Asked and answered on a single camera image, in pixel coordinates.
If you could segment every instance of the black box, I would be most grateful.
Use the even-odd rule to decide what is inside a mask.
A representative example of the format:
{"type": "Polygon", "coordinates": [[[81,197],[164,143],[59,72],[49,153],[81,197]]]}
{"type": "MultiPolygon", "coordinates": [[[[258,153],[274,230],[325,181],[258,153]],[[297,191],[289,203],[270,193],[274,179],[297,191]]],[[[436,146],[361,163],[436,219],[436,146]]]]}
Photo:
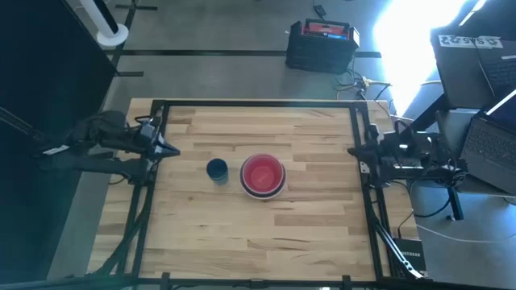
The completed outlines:
{"type": "Polygon", "coordinates": [[[421,273],[421,275],[428,277],[425,255],[422,252],[422,242],[419,240],[403,238],[394,238],[393,240],[396,243],[397,248],[400,249],[400,252],[405,256],[405,259],[410,262],[412,267],[421,273]]]}
{"type": "Polygon", "coordinates": [[[360,47],[360,35],[349,23],[337,23],[307,19],[305,26],[296,22],[290,27],[286,64],[297,68],[321,73],[345,73],[352,61],[353,53],[360,47]],[[330,30],[330,26],[343,28],[343,34],[313,32],[310,25],[320,23],[330,30]]]}

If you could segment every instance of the blue cup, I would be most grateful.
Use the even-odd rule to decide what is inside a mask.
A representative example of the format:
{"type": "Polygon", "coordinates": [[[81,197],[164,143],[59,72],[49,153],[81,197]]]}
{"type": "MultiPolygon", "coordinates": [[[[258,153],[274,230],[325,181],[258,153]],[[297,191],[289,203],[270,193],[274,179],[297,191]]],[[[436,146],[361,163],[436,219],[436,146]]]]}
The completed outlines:
{"type": "Polygon", "coordinates": [[[228,176],[226,161],[219,158],[210,160],[208,165],[206,165],[206,172],[217,185],[224,185],[227,183],[228,176]]]}

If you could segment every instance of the wooden table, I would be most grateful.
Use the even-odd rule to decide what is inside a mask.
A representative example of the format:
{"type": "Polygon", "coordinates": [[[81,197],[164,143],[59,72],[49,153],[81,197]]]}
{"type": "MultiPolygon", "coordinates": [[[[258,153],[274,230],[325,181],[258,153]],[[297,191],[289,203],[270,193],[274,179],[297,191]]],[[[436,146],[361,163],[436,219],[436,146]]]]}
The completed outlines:
{"type": "MultiPolygon", "coordinates": [[[[151,103],[134,99],[127,119],[148,114],[151,103]]],[[[392,130],[379,103],[369,102],[368,110],[371,122],[392,130]]],[[[346,152],[353,146],[349,109],[177,106],[166,139],[181,156],[160,164],[141,276],[375,280],[358,166],[346,152]],[[279,157],[287,169],[288,186],[271,201],[250,198],[238,182],[242,162],[258,152],[279,157]],[[212,158],[229,165],[224,186],[206,174],[212,158]]],[[[125,182],[110,186],[90,271],[122,239],[131,192],[125,182]]],[[[395,232],[410,214],[410,199],[397,184],[385,190],[385,199],[395,232]]],[[[402,233],[418,237],[413,218],[402,233]]],[[[129,266],[133,257],[134,245],[129,266]]]]}

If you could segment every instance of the table leg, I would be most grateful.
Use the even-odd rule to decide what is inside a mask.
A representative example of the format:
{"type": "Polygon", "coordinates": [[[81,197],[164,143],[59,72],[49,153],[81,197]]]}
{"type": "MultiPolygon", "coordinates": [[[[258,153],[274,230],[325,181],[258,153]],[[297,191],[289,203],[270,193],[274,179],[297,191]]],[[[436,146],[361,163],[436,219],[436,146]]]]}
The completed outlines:
{"type": "Polygon", "coordinates": [[[462,213],[462,207],[460,206],[459,196],[454,188],[448,188],[448,196],[450,197],[451,210],[453,211],[453,219],[456,221],[462,221],[464,214],[462,213]]]}

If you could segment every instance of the gray floor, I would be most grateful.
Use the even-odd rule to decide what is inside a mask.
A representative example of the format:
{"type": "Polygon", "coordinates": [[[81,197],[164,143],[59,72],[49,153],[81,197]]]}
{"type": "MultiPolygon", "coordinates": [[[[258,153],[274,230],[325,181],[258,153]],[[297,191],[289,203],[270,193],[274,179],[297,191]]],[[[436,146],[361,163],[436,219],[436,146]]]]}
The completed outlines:
{"type": "MultiPolygon", "coordinates": [[[[375,25],[390,8],[406,4],[409,10],[400,15],[402,23],[393,23],[393,28],[402,25],[406,29],[416,29],[421,27],[418,21],[426,21],[428,15],[436,17],[432,16],[433,10],[427,11],[426,5],[434,3],[431,5],[440,5],[440,9],[448,5],[447,2],[421,1],[414,6],[412,1],[316,0],[324,5],[327,19],[350,22],[357,27],[361,34],[361,51],[381,51],[385,56],[384,59],[357,59],[356,71],[367,78],[383,81],[389,77],[396,78],[388,66],[399,64],[400,69],[405,70],[402,73],[407,75],[407,85],[415,81],[411,76],[418,75],[415,68],[422,66],[423,62],[428,63],[424,49],[404,51],[414,47],[407,44],[408,48],[402,48],[401,45],[403,58],[382,51],[381,48],[388,46],[381,43],[381,37],[376,37],[375,25]],[[400,59],[392,62],[394,57],[400,59]]],[[[72,7],[79,5],[77,0],[69,2],[72,7]]],[[[120,23],[123,23],[127,11],[115,10],[114,5],[125,2],[127,0],[108,3],[120,23]]],[[[141,3],[157,5],[159,10],[136,13],[126,49],[285,49],[288,40],[285,31],[289,26],[295,21],[316,17],[311,0],[141,0],[141,3]]],[[[76,12],[94,32],[85,12],[80,8],[76,12]]],[[[424,28],[419,33],[424,36],[424,28]]],[[[126,110],[132,97],[336,98],[334,76],[286,68],[282,57],[124,56],[118,69],[144,71],[145,75],[114,80],[106,107],[117,110],[126,110]]],[[[428,80],[439,79],[435,68],[426,74],[422,72],[422,76],[428,80]]],[[[368,98],[373,98],[379,89],[381,87],[372,87],[368,98]]],[[[392,90],[393,97],[399,101],[397,104],[408,106],[404,113],[408,118],[420,114],[442,92],[439,85],[426,86],[411,96],[403,90],[392,90]]],[[[353,99],[354,96],[341,93],[340,98],[353,99]]],[[[390,98],[391,91],[382,96],[382,99],[390,98]]],[[[49,278],[84,274],[100,219],[107,179],[107,176],[83,176],[81,184],[88,187],[81,186],[77,192],[49,278]]],[[[414,188],[412,199],[417,213],[432,212],[446,201],[447,194],[443,189],[414,188]]],[[[418,219],[418,224],[462,239],[497,240],[516,233],[516,207],[501,198],[460,194],[460,201],[466,217],[464,221],[447,221],[445,217],[451,210],[446,209],[435,217],[418,219]]],[[[456,242],[425,230],[419,230],[419,235],[431,278],[460,284],[516,288],[514,240],[485,244],[456,242]]]]}

